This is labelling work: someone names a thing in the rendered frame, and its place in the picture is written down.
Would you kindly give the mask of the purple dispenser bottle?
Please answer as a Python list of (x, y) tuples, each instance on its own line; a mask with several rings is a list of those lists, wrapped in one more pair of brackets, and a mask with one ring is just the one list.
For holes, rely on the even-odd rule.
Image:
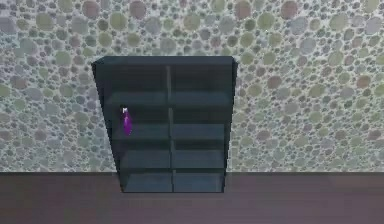
[(132, 120), (130, 113), (126, 107), (122, 108), (123, 115), (123, 129), (126, 135), (130, 135), (132, 132)]

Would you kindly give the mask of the dark blue shelf unit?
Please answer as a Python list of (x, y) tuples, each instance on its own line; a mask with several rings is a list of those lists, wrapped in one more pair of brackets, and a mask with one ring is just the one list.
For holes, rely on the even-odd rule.
[[(223, 192), (233, 57), (105, 56), (92, 72), (122, 192)], [(131, 116), (130, 135), (123, 107)]]

